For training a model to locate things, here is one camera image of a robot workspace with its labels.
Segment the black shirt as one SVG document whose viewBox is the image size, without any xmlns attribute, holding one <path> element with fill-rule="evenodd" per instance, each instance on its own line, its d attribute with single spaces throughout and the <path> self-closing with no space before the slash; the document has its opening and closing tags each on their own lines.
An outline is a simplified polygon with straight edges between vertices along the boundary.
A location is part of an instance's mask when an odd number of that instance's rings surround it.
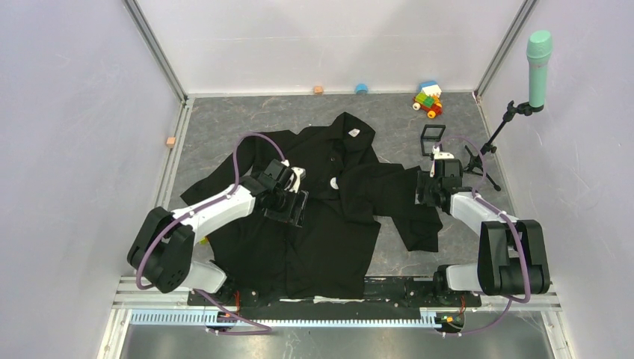
<svg viewBox="0 0 634 359">
<path fill-rule="evenodd" d="M 236 156 L 182 193 L 194 205 L 285 156 L 304 168 L 308 192 L 302 227 L 253 212 L 209 234 L 215 264 L 230 281 L 289 298 L 360 298 L 381 224 L 389 217 L 409 251 L 435 252 L 442 223 L 435 208 L 415 204 L 417 168 L 382 163 L 374 129 L 347 112 L 328 126 L 246 138 Z M 337 178 L 339 189 L 330 186 Z"/>
</svg>

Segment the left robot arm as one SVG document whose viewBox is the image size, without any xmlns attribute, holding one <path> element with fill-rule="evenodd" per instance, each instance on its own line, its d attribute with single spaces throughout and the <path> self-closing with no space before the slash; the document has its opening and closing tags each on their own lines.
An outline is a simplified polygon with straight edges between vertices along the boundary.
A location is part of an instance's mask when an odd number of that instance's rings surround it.
<svg viewBox="0 0 634 359">
<path fill-rule="evenodd" d="M 150 210 L 127 254 L 140 289 L 169 293 L 200 289 L 216 304 L 227 304 L 235 285 L 214 263 L 193 258 L 194 244 L 223 226 L 261 212 L 266 218 L 301 226 L 308 193 L 300 188 L 303 168 L 272 160 L 255 174 L 240 177 L 223 191 L 191 206 Z"/>
</svg>

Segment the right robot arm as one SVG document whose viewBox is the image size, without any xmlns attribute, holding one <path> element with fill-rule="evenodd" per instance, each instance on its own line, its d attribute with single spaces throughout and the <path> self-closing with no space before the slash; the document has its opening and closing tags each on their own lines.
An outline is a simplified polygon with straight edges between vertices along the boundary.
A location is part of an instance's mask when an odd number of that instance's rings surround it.
<svg viewBox="0 0 634 359">
<path fill-rule="evenodd" d="M 462 292 L 526 303 L 550 290 L 540 223 L 508 215 L 465 186 L 459 160 L 434 160 L 430 171 L 419 171 L 415 202 L 445 212 L 479 237 L 475 263 L 444 265 L 435 272 L 431 293 L 437 303 L 453 304 Z"/>
</svg>

